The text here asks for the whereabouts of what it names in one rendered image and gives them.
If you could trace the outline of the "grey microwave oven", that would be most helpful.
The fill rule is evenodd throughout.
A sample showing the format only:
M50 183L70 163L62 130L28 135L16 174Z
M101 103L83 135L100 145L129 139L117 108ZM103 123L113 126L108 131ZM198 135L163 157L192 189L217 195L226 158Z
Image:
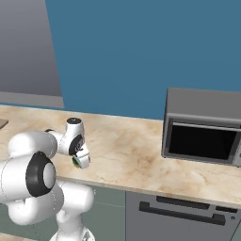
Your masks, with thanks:
M241 167L241 92L168 88L161 154Z

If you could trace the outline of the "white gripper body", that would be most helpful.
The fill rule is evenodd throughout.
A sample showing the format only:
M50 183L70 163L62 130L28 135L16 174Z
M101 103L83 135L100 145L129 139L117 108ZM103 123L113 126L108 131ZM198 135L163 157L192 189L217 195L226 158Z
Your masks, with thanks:
M79 150L75 155L75 159L81 169L86 169L90 163L88 148L83 148Z

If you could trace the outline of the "green cupboard door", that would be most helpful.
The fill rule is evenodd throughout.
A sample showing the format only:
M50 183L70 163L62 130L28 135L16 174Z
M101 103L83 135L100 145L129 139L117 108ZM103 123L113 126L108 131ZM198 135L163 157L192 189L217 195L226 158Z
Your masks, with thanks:
M95 202L83 215L87 228L96 241L125 241L125 208Z

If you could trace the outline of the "grey tall cabinet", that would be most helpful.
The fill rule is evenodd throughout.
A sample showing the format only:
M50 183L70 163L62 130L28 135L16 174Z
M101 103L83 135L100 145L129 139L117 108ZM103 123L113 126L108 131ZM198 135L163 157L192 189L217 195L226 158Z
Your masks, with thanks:
M0 103L64 106L45 0L0 0Z

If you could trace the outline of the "grey dishwasher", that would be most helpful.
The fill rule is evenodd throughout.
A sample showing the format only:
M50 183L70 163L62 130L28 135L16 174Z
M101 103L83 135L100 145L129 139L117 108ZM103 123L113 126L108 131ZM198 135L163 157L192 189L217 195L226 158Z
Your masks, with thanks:
M151 207L211 217L224 215L224 226L141 212L139 203ZM126 241L231 241L241 222L241 210L205 202L185 201L136 192L126 193Z

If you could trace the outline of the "green drawer front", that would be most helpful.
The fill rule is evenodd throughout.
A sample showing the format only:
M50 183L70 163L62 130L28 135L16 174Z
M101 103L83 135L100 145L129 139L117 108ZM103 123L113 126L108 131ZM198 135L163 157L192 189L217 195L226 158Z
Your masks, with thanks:
M121 207L125 206L125 192L123 190L95 185L92 186L92 189L96 202Z

